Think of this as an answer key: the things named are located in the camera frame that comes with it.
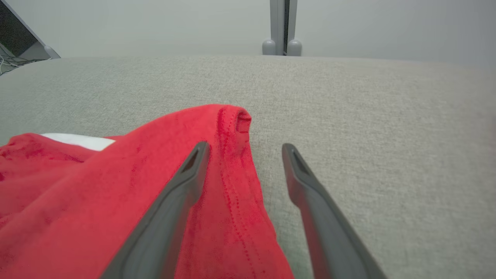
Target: red cloth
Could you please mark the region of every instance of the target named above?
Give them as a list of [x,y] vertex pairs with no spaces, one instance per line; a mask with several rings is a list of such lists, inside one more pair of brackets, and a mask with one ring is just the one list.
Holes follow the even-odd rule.
[[172,113],[101,152],[36,134],[0,148],[0,277],[96,279],[199,141],[211,146],[176,278],[292,278],[262,202],[250,115]]

